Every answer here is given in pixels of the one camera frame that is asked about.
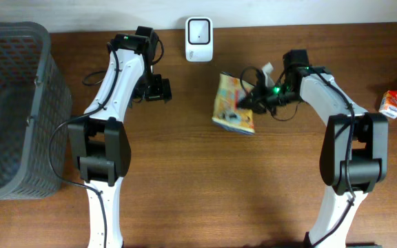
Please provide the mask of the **yellow wet wipes pack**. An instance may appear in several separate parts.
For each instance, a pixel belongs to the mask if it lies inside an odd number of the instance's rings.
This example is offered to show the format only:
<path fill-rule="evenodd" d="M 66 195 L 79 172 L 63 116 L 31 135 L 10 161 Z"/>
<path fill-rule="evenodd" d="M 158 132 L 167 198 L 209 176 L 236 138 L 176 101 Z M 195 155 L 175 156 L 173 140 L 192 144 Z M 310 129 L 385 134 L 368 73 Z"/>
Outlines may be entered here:
<path fill-rule="evenodd" d="M 237 107 L 237 103 L 245 97 L 246 93 L 241 87 L 240 80 L 226 72 L 221 72 L 214 99 L 212 121 L 227 131 L 255 134 L 253 112 Z"/>

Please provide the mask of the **orange tissue pack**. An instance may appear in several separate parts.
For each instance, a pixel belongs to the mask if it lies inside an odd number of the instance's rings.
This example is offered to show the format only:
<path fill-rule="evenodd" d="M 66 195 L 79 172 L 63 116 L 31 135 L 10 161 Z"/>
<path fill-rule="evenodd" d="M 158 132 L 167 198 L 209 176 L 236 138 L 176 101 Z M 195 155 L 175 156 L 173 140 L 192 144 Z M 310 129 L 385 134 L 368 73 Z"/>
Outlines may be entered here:
<path fill-rule="evenodd" d="M 397 103 L 389 91 L 383 94 L 378 111 L 386 117 L 397 118 Z"/>

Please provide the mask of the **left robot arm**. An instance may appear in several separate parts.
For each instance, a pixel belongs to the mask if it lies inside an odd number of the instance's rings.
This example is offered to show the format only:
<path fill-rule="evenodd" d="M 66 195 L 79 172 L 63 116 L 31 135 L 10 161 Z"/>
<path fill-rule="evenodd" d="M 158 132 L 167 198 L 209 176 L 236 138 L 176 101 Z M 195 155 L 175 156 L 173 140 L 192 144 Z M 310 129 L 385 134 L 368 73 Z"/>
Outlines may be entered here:
<path fill-rule="evenodd" d="M 122 247 L 120 191 L 131 162 L 125 113 L 133 101 L 172 98 L 170 82 L 153 71 L 163 43 L 153 28 L 117 34 L 107 44 L 109 66 L 94 100 L 67 124 L 72 160 L 89 200 L 89 247 Z"/>

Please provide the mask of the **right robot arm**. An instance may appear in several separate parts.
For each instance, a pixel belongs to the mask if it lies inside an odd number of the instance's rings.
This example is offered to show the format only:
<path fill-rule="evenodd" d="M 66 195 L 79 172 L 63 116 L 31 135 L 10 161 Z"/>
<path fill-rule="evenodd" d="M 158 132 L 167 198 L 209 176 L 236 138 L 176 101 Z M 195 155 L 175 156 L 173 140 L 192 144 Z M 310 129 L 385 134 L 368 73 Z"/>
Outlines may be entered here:
<path fill-rule="evenodd" d="M 283 71 L 274 85 L 266 72 L 257 70 L 256 78 L 238 108 L 274 114 L 278 106 L 305 102 L 325 124 L 319 160 L 325 193 L 303 246 L 345 247 L 358 208 L 387 175 L 387 118 L 357 105 L 327 68 L 310 64 L 306 50 L 283 55 Z"/>

